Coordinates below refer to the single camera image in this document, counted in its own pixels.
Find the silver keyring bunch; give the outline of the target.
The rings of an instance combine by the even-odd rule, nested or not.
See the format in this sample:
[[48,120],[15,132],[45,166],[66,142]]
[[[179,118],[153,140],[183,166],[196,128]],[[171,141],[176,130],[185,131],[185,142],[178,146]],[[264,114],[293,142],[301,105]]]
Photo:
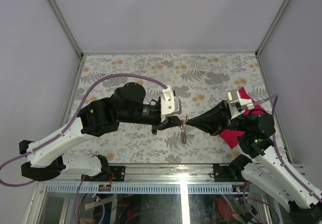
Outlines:
[[181,131],[180,131],[180,140],[182,144],[186,144],[187,142],[187,127],[186,127],[186,122],[183,122],[181,125]]

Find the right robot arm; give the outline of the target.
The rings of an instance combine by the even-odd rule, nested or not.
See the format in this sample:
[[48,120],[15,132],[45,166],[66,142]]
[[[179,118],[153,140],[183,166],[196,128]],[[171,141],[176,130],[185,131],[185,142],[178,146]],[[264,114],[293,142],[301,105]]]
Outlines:
[[230,163],[230,177],[257,185],[284,207],[294,223],[319,223],[321,190],[279,154],[274,117],[265,111],[254,112],[250,99],[221,101],[187,124],[210,135],[225,130],[243,132],[237,138],[243,153]]

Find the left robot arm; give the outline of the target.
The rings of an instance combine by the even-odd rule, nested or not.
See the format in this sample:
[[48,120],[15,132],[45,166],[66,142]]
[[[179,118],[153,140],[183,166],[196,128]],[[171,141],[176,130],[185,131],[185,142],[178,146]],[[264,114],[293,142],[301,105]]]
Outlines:
[[120,123],[150,125],[152,134],[181,125],[181,101],[171,87],[163,89],[149,104],[143,102],[145,95],[143,86],[127,83],[110,97],[83,107],[74,121],[44,139],[21,141],[20,153],[29,153],[21,166],[22,176],[41,182],[60,174],[80,174],[85,181],[109,181],[112,172],[105,156],[75,157],[67,152],[80,143],[117,131]]

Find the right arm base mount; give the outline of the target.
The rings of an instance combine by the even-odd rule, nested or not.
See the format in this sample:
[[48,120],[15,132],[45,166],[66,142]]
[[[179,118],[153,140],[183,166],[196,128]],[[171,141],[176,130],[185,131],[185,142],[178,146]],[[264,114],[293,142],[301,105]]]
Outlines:
[[218,183],[244,182],[245,178],[241,171],[247,164],[213,164],[214,181]]

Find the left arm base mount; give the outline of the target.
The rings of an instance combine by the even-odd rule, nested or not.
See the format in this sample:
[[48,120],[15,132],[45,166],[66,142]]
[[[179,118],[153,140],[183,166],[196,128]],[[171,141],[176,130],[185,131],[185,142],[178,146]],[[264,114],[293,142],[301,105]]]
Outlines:
[[125,166],[110,166],[109,171],[102,171],[97,176],[97,181],[107,181],[107,182],[124,182],[125,180]]

